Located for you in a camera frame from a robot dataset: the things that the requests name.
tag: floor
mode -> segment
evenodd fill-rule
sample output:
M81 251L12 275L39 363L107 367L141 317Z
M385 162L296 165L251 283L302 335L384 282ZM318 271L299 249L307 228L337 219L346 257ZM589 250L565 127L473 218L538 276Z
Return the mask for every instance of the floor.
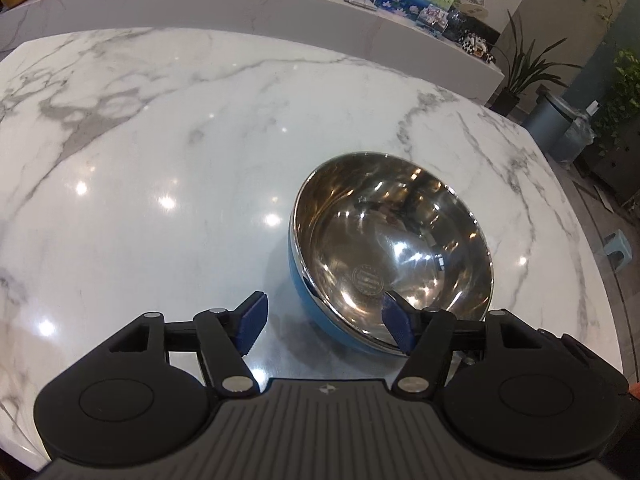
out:
M593 182L581 177L575 168L564 170L552 160L549 164L574 208L600 271L618 333L623 373L630 383L639 382L640 222L611 197L608 200L613 212L609 211ZM627 266L614 273L612 262L604 254L602 239L618 229L628 239L634 257Z

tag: bowl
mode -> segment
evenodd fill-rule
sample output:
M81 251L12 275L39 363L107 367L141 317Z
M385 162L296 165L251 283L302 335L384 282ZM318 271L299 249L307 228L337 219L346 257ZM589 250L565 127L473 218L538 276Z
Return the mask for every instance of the bowl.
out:
M401 354L382 322L385 290L459 319L481 320L491 301L491 255L473 213L395 156L348 153L319 166L296 198L289 244L312 317L357 348Z

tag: bowl rim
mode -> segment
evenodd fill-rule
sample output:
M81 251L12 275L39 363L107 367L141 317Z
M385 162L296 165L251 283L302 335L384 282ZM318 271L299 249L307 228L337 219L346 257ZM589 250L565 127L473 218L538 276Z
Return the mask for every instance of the bowl rim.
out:
M296 224L296 213L298 211L298 205L300 204L300 198L302 197L302 193L305 190L306 186L309 184L309 182L311 182L311 180L313 179L313 177L316 176L316 174L318 174L318 172L320 170L322 170L322 168L324 168L325 166L332 164L338 160L344 159L344 158L348 158L348 157L352 157L352 156L357 156L357 155L375 155L375 156L384 156L385 158L394 158L396 160L401 160L402 162L406 162L408 164L413 164L414 166L420 168L422 171L426 172L427 174L431 175L433 178L436 178L438 181L440 181L442 183L442 185L447 189L447 191L449 191L464 207L465 209L469 212L469 216L471 216L471 218L476 222L476 226L478 226L478 232L480 234L480 237L482 238L482 241L484 242L484 246L487 248L487 256L489 256L489 274L491 275L491 287L489 290L489 295L488 295L488 301L486 304L486 308L484 310L484 314L482 314L482 318L484 318L484 316L486 315L486 313L489 311L489 308L491 306L491 302L492 299L494 298L494 259L491 255L491 249L489 248L489 245L487 244L486 241L486 237L484 236L484 233L482 232L482 228L480 227L480 223L478 222L478 219L476 219L476 215L471 211L471 209L469 209L469 207L466 205L465 201L462 200L459 195L453 190L453 188L451 188L450 186L448 186L447 184L445 184L442 179L433 174L431 171L426 170L425 168L423 168L422 166L420 166L419 164L417 164L416 162L413 162L412 160L406 160L405 158L402 158L401 156L397 156L397 155L391 155L389 153L382 153L382 152L347 152L347 153L343 153L341 155L336 155L333 156L332 158L329 158L328 160L324 161L322 164L320 164L318 167L316 167L311 174L309 174L309 176L304 180L304 182L302 183L302 186L300 187L300 189L298 190L298 193L296 195L296 199L293 203L293 209L291 210L291 216L289 219L289 236L292 239L292 243L291 243L291 249L293 251L293 256L294 256L294 261L296 263L296 269L299 273L299 275L302 277L305 288L308 290L309 294L311 295L311 297L313 298L314 302L316 303L316 305L322 310L322 312L329 317L329 320L332 321L331 317L328 316L328 314L333 314L334 316L337 317L337 319L340 321L340 323L335 323L332 321L332 323L334 324L334 326L340 330L342 330L343 332L347 333L348 335L353 336L354 338L357 339L357 341L364 343L365 345L367 345L370 348L375 348L376 350L379 351L383 351L386 353L390 353L390 354L395 354L395 355L402 355L404 356L405 354L403 352L401 352L398 348L398 346L396 345L391 345L389 343L386 343L385 341L382 341L378 338L375 338L369 334L365 334L363 332L361 332L358 328L354 327L351 323L349 323L344 316L338 312L333 305L331 304L331 302L328 300L328 298L326 297L325 294L322 294L320 292L318 292L318 286L316 285L313 277L311 276L311 273L309 271L309 268L307 266L307 264L304 261L304 258L302 257L302 250L300 248L300 240L298 238L298 232L295 229L295 224Z

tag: marble table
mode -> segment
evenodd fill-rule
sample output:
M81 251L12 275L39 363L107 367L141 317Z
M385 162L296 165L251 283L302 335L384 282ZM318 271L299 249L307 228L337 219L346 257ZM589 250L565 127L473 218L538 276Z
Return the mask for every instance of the marble table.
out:
M305 177L386 152L448 183L494 260L492 308L577 337L622 369L590 248L529 134L371 62L190 29L77 32L0 63L0 446L39 468L36 394L140 313L189 320L267 292L246 358L271 376L391 378L308 320L287 261ZM197 374L190 354L172 362Z

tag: stool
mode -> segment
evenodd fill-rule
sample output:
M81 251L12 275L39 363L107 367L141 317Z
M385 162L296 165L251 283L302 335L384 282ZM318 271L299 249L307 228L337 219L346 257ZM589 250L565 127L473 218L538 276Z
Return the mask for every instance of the stool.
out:
M633 257L631 245L625 234L618 229L604 237L604 252L611 256L611 263L614 265L614 272L618 272L628 264Z

